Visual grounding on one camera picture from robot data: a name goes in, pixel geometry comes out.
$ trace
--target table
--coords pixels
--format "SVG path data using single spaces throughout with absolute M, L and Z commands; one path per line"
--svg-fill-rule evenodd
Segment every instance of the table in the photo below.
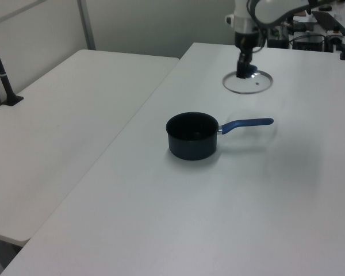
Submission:
M 2 275 L 345 275 L 345 62 L 265 48 L 273 86 L 238 95 L 238 55 L 193 44 Z M 165 131 L 187 111 L 275 123 L 190 162 Z
M 0 239 L 23 246 L 178 59 L 82 50 L 0 106 Z

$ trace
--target blue handle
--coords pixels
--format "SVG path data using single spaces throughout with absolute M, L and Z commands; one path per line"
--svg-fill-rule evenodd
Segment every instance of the blue handle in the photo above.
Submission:
M 226 134 L 232 131 L 234 128 L 240 127 L 253 127 L 256 125 L 271 125 L 274 122 L 272 118 L 261 118 L 261 119 L 250 119 L 250 120 L 238 120 L 228 122 L 227 124 L 222 125 L 223 134 Z

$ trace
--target saucepan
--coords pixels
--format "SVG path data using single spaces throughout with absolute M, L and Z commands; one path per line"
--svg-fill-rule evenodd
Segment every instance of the saucepan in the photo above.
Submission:
M 172 154 L 184 160 L 201 160 L 216 151 L 217 135 L 234 128 L 271 125 L 272 118 L 237 120 L 219 126 L 211 115 L 186 112 L 171 118 L 166 124 L 168 147 Z

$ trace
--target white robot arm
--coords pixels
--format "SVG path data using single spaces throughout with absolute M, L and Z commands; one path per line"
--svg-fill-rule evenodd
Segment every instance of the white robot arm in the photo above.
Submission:
M 237 77 L 246 78 L 251 71 L 253 48 L 259 44 L 261 30 L 279 25 L 297 12 L 318 7 L 332 0 L 235 0 L 231 25 L 235 46 L 240 49 Z

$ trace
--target white wall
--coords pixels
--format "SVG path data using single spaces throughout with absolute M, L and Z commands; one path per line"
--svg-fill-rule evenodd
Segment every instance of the white wall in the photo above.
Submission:
M 15 93 L 86 48 L 76 0 L 46 0 L 0 23 L 0 57 Z
M 87 0 L 97 50 L 181 58 L 193 42 L 233 44 L 234 0 Z

